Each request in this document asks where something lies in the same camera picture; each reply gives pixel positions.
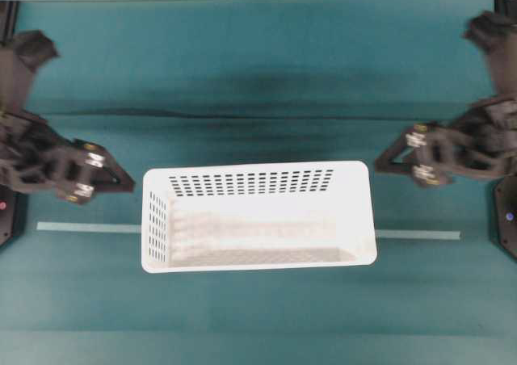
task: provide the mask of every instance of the metal bolt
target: metal bolt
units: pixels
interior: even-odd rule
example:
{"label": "metal bolt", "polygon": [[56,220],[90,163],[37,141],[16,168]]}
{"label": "metal bolt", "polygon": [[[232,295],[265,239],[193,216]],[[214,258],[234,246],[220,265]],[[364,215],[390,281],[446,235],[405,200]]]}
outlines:
{"label": "metal bolt", "polygon": [[413,132],[413,133],[407,133],[406,134],[406,141],[407,145],[409,147],[415,147],[416,149],[418,147],[422,147],[423,145],[426,145],[426,136],[422,133]]}
{"label": "metal bolt", "polygon": [[425,124],[415,124],[413,128],[417,132],[427,132],[427,126]]}

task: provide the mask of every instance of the basket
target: basket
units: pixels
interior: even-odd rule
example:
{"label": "basket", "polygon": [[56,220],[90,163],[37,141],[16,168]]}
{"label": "basket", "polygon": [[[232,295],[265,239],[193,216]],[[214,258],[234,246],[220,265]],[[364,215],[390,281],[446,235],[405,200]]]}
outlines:
{"label": "basket", "polygon": [[150,273],[376,259],[362,162],[154,169],[143,194],[141,259]]}

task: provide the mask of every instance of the teal table surface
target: teal table surface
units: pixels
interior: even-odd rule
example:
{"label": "teal table surface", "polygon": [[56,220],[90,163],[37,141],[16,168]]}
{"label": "teal table surface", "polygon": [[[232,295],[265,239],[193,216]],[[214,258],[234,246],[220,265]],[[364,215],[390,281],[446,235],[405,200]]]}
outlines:
{"label": "teal table surface", "polygon": [[[491,94],[460,38],[492,0],[25,2],[61,57],[28,108],[107,147],[134,194],[85,207],[31,195],[0,249],[0,363],[508,364],[517,263],[493,241],[492,183],[423,190],[375,174],[406,126]],[[38,231],[40,221],[140,224],[156,167],[362,160],[377,229],[461,231],[378,241],[371,266],[150,275],[140,236]]]}

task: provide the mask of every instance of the teal background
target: teal background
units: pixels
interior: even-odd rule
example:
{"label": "teal background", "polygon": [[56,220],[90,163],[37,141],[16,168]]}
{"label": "teal background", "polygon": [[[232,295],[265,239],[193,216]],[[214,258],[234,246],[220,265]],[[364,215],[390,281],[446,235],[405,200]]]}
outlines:
{"label": "teal background", "polygon": [[133,195],[84,208],[31,195],[0,250],[0,363],[515,364],[517,266],[493,242],[491,185],[421,190],[371,173],[372,266],[149,275],[140,238],[36,231],[138,224],[154,167],[372,161],[408,124],[492,93],[460,38],[493,0],[24,2],[61,58],[27,105],[106,146]]}

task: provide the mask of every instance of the screw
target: screw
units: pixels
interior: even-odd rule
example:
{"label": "screw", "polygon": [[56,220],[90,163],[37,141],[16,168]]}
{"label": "screw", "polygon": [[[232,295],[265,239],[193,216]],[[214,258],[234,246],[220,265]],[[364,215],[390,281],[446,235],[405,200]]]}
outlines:
{"label": "screw", "polygon": [[415,124],[414,129],[417,132],[427,132],[427,126],[425,124]]}

